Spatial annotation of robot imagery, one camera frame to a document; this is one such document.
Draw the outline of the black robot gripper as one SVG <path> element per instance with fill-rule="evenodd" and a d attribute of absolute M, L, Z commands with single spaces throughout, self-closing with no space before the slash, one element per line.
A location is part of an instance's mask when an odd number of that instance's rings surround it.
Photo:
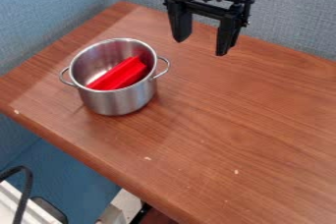
<path fill-rule="evenodd" d="M 251 6 L 255 0 L 215 0 L 229 1 L 243 6 L 243 18 L 249 19 L 251 15 Z M 185 3 L 174 0 L 167 1 L 169 18 L 173 29 L 173 35 L 178 42 L 183 42 L 193 33 L 193 13 Z M 242 29 L 242 19 L 238 16 L 225 17 L 221 20 L 217 33 L 217 51 L 218 56 L 227 54 L 231 47 L 235 46 L 237 39 Z"/>

